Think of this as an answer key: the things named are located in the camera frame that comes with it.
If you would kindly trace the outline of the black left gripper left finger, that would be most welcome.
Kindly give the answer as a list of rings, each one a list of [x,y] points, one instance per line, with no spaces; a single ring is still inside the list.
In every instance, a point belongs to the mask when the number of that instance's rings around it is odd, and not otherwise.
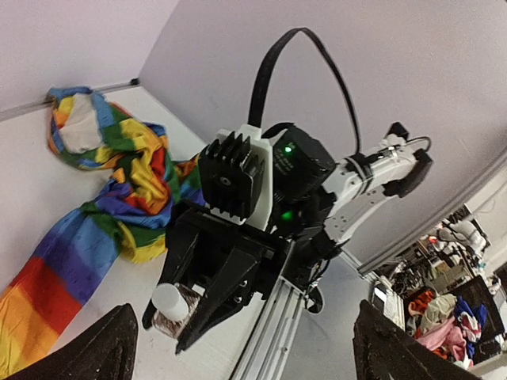
[[[115,306],[70,343],[11,378],[129,380],[134,373],[138,331],[131,304]]]

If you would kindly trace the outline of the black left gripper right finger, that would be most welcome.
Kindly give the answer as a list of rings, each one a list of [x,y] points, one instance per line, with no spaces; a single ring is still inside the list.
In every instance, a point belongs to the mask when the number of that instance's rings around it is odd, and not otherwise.
[[[353,331],[356,377],[360,380],[475,378],[424,348],[367,300],[360,302]]]

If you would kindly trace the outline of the clear glitter nail polish bottle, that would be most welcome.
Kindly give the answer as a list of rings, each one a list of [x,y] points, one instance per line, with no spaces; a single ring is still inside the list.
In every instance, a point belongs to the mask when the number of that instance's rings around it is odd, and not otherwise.
[[[153,326],[177,340],[196,310],[201,295],[183,284],[161,283],[151,296]]]

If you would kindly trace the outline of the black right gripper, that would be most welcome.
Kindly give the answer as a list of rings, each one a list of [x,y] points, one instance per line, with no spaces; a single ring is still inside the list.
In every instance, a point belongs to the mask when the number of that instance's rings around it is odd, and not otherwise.
[[[273,147],[273,209],[266,230],[217,217],[205,200],[183,203],[168,227],[157,285],[204,289],[177,338],[177,355],[238,313],[254,294],[267,298],[281,272],[291,272],[298,284],[308,285],[317,265],[335,252],[324,222],[337,196],[323,185],[335,160],[318,140],[290,122],[278,123],[261,136]],[[153,326],[154,312],[150,297],[142,317],[146,330]]]

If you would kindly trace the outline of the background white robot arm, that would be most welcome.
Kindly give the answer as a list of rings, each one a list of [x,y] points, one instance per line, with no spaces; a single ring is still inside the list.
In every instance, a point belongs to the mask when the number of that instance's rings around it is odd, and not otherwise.
[[[470,221],[460,221],[444,227],[438,230],[436,236],[438,241],[458,244],[472,254],[478,253],[488,245],[486,238],[481,235],[477,226]],[[373,317],[376,317],[378,322],[388,323],[398,333],[405,327],[405,322],[402,320],[404,317],[402,299],[392,290],[392,286],[393,283],[384,276],[380,276],[373,283],[372,288],[378,288],[380,294],[372,293],[371,298],[378,298],[381,302],[381,307],[376,313],[372,309],[368,309],[366,314],[361,314],[358,317],[358,321],[362,327],[372,327],[374,325]],[[488,311],[484,327],[482,328],[482,338],[488,340],[494,337],[496,333],[494,323],[499,314],[494,304],[493,296],[488,291],[483,277],[477,275],[452,290],[452,293],[456,297],[462,297],[469,306],[477,306],[479,309]],[[373,367],[368,362],[372,357],[372,353],[368,350],[367,332],[365,330],[360,331],[358,327],[355,327],[354,331],[359,334],[353,339],[356,377],[358,379],[388,379],[388,372],[380,371],[378,374],[372,373]]]

